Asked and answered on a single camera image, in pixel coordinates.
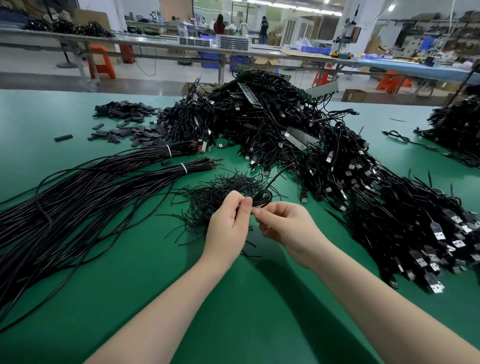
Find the forearm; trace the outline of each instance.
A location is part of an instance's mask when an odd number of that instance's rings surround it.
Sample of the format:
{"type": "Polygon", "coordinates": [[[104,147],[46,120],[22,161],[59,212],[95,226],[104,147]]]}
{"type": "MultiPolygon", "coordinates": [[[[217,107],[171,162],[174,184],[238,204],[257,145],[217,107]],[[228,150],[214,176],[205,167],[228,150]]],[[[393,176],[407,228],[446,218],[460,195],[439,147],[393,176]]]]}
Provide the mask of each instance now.
{"type": "Polygon", "coordinates": [[[169,363],[202,302],[225,272],[200,259],[85,364],[169,363]]]}
{"type": "Polygon", "coordinates": [[[473,363],[480,352],[331,244],[311,268],[386,363],[473,363]]]}

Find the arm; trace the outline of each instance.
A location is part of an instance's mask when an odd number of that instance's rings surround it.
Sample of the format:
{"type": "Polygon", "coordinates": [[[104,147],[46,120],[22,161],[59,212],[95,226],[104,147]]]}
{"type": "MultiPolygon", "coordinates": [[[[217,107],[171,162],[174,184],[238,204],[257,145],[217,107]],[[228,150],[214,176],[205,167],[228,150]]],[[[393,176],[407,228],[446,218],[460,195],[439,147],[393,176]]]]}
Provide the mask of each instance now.
{"type": "Polygon", "coordinates": [[[200,260],[85,364],[169,363],[203,301],[240,254],[251,208],[251,198],[231,192],[210,219],[200,260]]]}
{"type": "Polygon", "coordinates": [[[275,202],[252,212],[264,236],[329,288],[386,363],[480,362],[477,349],[329,242],[302,206],[275,202]]]}

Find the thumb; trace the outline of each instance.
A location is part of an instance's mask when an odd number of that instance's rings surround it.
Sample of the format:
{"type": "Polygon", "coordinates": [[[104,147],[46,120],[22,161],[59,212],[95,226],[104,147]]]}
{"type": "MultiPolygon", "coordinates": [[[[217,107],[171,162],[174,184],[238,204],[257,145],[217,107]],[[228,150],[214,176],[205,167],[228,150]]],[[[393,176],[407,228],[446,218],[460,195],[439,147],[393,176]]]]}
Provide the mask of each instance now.
{"type": "Polygon", "coordinates": [[[246,226],[248,228],[251,211],[252,211],[252,198],[246,197],[240,203],[240,207],[237,212],[237,217],[235,218],[235,223],[233,224],[233,226],[240,226],[240,228],[242,228],[243,226],[246,226]]]}
{"type": "Polygon", "coordinates": [[[279,231],[284,224],[285,218],[272,214],[264,208],[254,207],[252,209],[252,213],[258,222],[261,222],[262,224],[265,224],[266,226],[269,226],[277,231],[279,231]]]}

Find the green table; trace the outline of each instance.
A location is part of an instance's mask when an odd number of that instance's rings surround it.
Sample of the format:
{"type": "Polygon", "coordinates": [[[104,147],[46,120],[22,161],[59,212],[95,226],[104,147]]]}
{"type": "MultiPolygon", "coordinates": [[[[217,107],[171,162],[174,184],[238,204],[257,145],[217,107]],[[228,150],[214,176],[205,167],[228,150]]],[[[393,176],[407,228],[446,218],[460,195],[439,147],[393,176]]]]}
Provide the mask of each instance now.
{"type": "MultiPolygon", "coordinates": [[[[139,95],[88,94],[55,91],[0,90],[0,199],[36,185],[48,174],[86,160],[127,149],[87,136],[94,106],[115,100],[172,106],[176,98],[139,95]],[[55,143],[55,136],[73,134],[55,143]]],[[[431,108],[419,106],[346,104],[331,102],[328,109],[353,107],[360,116],[348,116],[350,128],[370,144],[370,152],[400,175],[412,173],[444,191],[450,182],[466,209],[480,210],[480,171],[469,169],[380,133],[395,129],[415,140],[412,130],[427,127],[431,108]]],[[[115,125],[103,119],[104,129],[115,125]]],[[[214,148],[208,155],[225,158],[226,168],[247,171],[236,148],[214,148]]],[[[175,163],[194,159],[177,158],[175,163]]],[[[182,177],[176,187],[209,181],[222,170],[182,177]]],[[[274,186],[290,201],[298,202],[299,188],[282,178],[274,186]]],[[[155,199],[145,204],[153,208],[155,199]]],[[[165,203],[158,213],[178,213],[187,205],[165,203]]],[[[306,207],[325,235],[374,274],[378,269],[330,215],[327,204],[309,199],[306,207]]],[[[107,254],[81,267],[57,295],[24,322],[0,334],[0,363],[81,363],[102,342],[141,310],[150,300],[190,268],[201,254],[203,242],[176,246],[176,234],[164,236],[180,222],[152,216],[126,231],[107,254]]],[[[182,235],[178,244],[193,240],[182,235]]],[[[380,361],[332,294],[310,272],[299,267],[276,243],[257,229],[249,240],[258,245],[260,259],[239,257],[214,289],[188,329],[174,363],[372,363],[380,361]]],[[[29,289],[10,319],[33,307],[66,273],[45,279],[29,289]]],[[[474,272],[460,276],[443,272],[443,294],[427,294],[398,277],[399,292],[471,344],[480,348],[480,287],[474,272]]]]}

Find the factory floor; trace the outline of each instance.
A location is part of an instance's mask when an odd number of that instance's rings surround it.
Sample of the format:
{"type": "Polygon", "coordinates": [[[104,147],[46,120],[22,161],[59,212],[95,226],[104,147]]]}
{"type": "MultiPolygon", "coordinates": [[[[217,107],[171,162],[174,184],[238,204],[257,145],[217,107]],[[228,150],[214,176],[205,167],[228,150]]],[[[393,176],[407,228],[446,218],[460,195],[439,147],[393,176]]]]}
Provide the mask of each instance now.
{"type": "MultiPolygon", "coordinates": [[[[24,49],[0,48],[0,88],[27,90],[55,90],[76,92],[104,92],[137,95],[181,96],[185,82],[201,78],[204,83],[216,83],[218,70],[202,68],[199,63],[182,66],[176,61],[138,59],[134,64],[114,64],[116,79],[101,74],[101,83],[87,84],[80,77],[77,68],[58,68],[65,62],[61,52],[28,51],[24,49]]],[[[225,82],[233,80],[231,72],[225,67],[225,82]]],[[[84,63],[88,75],[88,65],[84,63]]],[[[315,73],[303,71],[281,71],[292,76],[291,82],[300,88],[312,86],[315,73]]],[[[340,75],[339,92],[332,100],[341,101],[345,89],[360,89],[375,93],[374,102],[382,104],[441,105],[447,92],[430,89],[421,92],[419,97],[411,94],[416,87],[403,87],[398,95],[386,94],[375,90],[378,80],[364,75],[340,75]]]]}

